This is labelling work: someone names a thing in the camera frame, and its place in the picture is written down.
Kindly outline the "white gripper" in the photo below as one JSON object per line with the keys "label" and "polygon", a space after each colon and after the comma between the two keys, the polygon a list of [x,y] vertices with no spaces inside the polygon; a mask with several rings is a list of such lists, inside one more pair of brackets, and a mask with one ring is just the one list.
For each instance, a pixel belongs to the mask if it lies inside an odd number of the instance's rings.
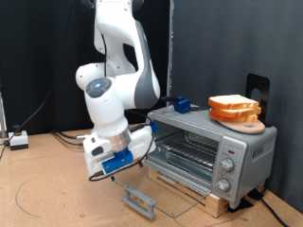
{"label": "white gripper", "polygon": [[96,131],[83,140],[85,162],[89,174],[107,175],[114,170],[131,164],[133,160],[142,158],[149,148],[154,149],[152,128],[143,127],[136,131],[125,130],[113,137],[101,137]]}

